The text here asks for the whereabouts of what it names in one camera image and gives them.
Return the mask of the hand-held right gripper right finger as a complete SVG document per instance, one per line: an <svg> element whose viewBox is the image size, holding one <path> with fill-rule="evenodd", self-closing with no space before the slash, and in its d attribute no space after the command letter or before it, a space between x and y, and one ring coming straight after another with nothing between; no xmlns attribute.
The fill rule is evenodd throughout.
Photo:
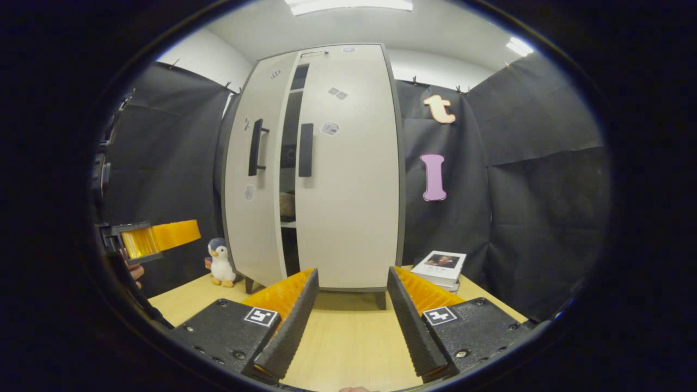
<svg viewBox="0 0 697 392"><path fill-rule="evenodd" d="M492 300L464 300L399 266L388 292L416 375L430 384L463 376L508 354L532 332Z"/></svg>

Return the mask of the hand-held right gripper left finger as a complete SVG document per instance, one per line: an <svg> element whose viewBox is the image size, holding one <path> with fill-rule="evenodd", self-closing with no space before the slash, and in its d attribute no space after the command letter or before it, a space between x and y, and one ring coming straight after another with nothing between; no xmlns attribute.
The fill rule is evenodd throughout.
<svg viewBox="0 0 697 392"><path fill-rule="evenodd" d="M315 268L236 302L213 301L172 330L172 337L212 365L259 382L286 377L319 293Z"/></svg>

